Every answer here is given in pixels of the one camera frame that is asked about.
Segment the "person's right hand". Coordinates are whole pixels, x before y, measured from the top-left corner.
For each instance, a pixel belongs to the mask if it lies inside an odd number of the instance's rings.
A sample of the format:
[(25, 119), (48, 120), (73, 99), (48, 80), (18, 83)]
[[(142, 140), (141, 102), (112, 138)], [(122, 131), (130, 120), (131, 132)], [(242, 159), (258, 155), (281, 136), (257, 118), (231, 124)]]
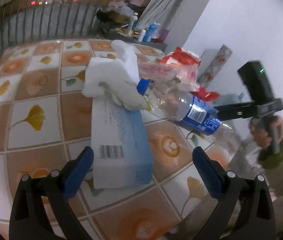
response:
[[(271, 127), (277, 130), (277, 142), (280, 143), (283, 140), (283, 119), (280, 116), (277, 116), (271, 123)], [(257, 128), (256, 125), (250, 122), (249, 129), (257, 146), (260, 148), (267, 148), (271, 145), (272, 138), (264, 128)]]

